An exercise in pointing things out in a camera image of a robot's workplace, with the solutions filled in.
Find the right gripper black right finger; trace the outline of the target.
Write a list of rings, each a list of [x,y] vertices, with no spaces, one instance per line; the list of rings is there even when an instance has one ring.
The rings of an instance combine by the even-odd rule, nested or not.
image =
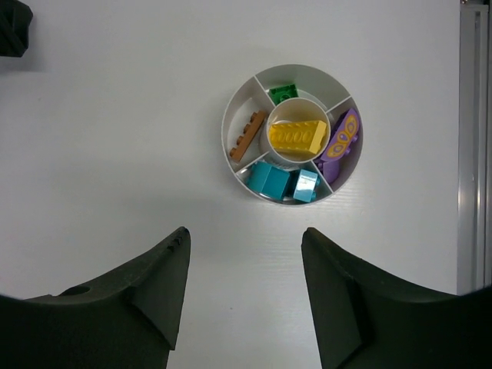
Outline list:
[[[302,238],[323,368],[489,368],[491,289],[448,294],[345,251],[316,228]]]

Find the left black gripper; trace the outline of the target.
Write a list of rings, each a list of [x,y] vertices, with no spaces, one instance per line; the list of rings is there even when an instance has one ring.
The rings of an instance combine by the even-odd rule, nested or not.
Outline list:
[[[29,26],[33,19],[31,8],[17,0],[1,0],[1,56],[20,58],[29,46]]]

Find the yellow long lego brick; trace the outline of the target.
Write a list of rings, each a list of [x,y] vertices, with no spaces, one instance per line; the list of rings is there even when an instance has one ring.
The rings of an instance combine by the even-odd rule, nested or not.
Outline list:
[[[320,120],[274,124],[268,138],[273,149],[290,155],[315,155],[327,133],[327,123]]]

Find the cyan lego brick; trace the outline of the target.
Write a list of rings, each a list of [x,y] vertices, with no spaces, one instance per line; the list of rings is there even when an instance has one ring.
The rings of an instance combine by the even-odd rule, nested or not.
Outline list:
[[[294,200],[311,203],[316,199],[316,188],[320,184],[316,172],[299,169],[292,173],[292,194]]]
[[[258,161],[251,167],[246,185],[252,191],[277,201],[286,196],[290,172],[265,161]]]

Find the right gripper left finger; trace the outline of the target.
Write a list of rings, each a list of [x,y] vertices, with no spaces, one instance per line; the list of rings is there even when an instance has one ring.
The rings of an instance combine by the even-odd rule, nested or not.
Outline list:
[[[191,256],[179,227],[149,251],[61,294],[1,297],[3,368],[165,368]]]

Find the purple lego plate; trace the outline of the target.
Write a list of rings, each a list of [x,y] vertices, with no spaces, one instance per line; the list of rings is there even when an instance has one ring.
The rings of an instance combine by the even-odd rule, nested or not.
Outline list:
[[[351,144],[358,140],[360,126],[360,116],[357,111],[354,108],[348,109],[335,125],[326,149],[314,159],[314,163],[328,184],[337,179],[341,159],[351,152]]]

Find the brown and purple lego stack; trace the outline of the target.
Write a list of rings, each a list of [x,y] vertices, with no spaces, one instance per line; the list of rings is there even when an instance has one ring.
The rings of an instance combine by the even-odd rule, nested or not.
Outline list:
[[[245,125],[242,134],[237,138],[235,146],[229,151],[232,161],[239,162],[243,158],[266,116],[266,111],[255,111],[251,114],[249,122]]]

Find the dark green lego brick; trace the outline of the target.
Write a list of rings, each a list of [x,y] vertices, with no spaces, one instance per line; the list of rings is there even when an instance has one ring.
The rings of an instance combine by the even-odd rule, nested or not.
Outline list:
[[[275,105],[279,105],[285,100],[298,97],[298,90],[295,84],[282,85],[270,88],[268,95]]]

